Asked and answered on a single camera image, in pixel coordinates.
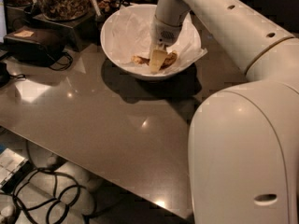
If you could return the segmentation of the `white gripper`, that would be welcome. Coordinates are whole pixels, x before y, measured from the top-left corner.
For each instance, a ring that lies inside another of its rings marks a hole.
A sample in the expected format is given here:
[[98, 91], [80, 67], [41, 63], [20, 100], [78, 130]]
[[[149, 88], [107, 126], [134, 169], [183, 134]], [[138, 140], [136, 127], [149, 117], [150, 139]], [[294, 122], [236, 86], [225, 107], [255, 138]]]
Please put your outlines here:
[[167, 56], [167, 47], [174, 45], [181, 32], [182, 24], [169, 25], [154, 16], [150, 25], [150, 50], [152, 51], [149, 59], [149, 70], [156, 74]]

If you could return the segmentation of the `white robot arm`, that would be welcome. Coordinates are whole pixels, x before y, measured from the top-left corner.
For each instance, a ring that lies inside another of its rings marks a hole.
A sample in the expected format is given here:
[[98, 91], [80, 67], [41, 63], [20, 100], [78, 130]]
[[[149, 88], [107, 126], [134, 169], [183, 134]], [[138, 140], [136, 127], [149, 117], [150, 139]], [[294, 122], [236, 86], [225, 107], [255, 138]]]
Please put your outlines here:
[[246, 76], [193, 115], [196, 224], [298, 224], [298, 40], [239, 0], [158, 0], [152, 40], [171, 46], [189, 11]]

